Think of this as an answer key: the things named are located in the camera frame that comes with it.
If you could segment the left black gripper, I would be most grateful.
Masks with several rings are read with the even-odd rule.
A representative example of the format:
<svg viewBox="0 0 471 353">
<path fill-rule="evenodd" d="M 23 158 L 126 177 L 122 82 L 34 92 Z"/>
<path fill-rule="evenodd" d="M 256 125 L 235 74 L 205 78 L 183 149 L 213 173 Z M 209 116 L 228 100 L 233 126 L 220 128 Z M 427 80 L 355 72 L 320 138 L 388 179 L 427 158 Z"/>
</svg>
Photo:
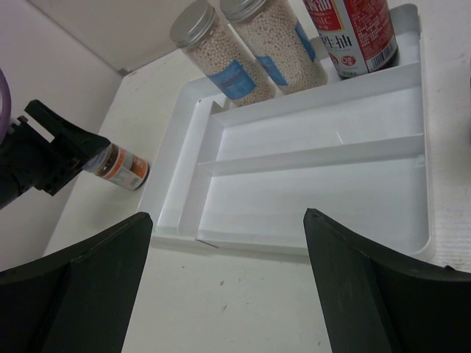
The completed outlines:
<svg viewBox="0 0 471 353">
<path fill-rule="evenodd" d="M 62 118 L 35 99 L 25 112 L 52 134 L 52 142 L 20 117 L 1 142 L 1 208 L 36 188 L 53 196 L 62 190 L 110 141 Z"/>
</svg>

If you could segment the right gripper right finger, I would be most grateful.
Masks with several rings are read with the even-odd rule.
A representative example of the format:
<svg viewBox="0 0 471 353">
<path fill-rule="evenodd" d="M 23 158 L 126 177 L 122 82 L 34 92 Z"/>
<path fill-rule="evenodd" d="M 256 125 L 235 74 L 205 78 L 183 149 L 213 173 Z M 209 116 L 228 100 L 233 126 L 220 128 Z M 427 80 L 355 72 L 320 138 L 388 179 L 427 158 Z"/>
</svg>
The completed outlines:
<svg viewBox="0 0 471 353">
<path fill-rule="evenodd" d="M 470 273 L 396 252 L 316 209 L 303 224 L 333 352 L 470 351 Z"/>
</svg>

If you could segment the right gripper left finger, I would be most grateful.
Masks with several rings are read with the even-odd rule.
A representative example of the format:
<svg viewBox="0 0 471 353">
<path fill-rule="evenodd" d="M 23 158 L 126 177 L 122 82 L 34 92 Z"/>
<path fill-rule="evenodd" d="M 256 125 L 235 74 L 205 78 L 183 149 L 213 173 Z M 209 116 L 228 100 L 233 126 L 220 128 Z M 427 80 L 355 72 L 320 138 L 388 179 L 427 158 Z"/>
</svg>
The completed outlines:
<svg viewBox="0 0 471 353">
<path fill-rule="evenodd" d="M 139 212 L 1 272 L 2 352 L 120 352 L 153 222 Z"/>
</svg>

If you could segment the blue label spice jar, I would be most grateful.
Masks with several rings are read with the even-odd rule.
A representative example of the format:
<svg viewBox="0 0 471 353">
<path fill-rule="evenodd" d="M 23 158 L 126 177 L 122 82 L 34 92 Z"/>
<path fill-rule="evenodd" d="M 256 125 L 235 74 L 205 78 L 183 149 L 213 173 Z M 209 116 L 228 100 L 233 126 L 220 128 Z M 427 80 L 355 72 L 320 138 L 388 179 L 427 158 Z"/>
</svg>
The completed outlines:
<svg viewBox="0 0 471 353">
<path fill-rule="evenodd" d="M 275 97 L 275 88 L 208 1 L 193 1 L 175 19 L 170 39 L 237 107 Z"/>
</svg>

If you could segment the pink label spice jar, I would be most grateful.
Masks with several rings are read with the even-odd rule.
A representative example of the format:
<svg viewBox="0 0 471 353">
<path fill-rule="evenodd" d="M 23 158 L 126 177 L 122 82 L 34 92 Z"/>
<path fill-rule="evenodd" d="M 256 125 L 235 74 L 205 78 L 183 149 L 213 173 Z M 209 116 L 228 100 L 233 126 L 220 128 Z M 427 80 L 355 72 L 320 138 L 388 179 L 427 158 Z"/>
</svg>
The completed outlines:
<svg viewBox="0 0 471 353">
<path fill-rule="evenodd" d="M 287 1 L 226 0 L 219 8 L 284 94 L 327 84 L 327 74 Z"/>
</svg>

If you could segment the tall dark soy sauce bottle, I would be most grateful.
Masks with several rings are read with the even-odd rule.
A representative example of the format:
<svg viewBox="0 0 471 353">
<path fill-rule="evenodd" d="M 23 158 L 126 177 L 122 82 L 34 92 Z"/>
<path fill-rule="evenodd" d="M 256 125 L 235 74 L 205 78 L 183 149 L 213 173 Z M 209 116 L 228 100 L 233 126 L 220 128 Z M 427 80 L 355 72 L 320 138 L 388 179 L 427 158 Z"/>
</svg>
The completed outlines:
<svg viewBox="0 0 471 353">
<path fill-rule="evenodd" d="M 342 79 L 388 68 L 399 53 L 386 0 L 305 0 Z"/>
</svg>

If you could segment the white divided organizer tray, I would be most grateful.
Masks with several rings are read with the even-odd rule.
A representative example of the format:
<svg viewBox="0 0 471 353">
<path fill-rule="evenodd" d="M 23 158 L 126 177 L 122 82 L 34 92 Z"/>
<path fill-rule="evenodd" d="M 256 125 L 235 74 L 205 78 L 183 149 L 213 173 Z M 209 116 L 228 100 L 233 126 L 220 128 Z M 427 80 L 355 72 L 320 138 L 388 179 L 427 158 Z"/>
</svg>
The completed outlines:
<svg viewBox="0 0 471 353">
<path fill-rule="evenodd" d="M 306 254 L 315 208 L 429 260 L 428 164 L 417 7 L 390 12 L 392 68 L 237 108 L 202 77 L 186 83 L 140 208 L 165 243 Z"/>
</svg>

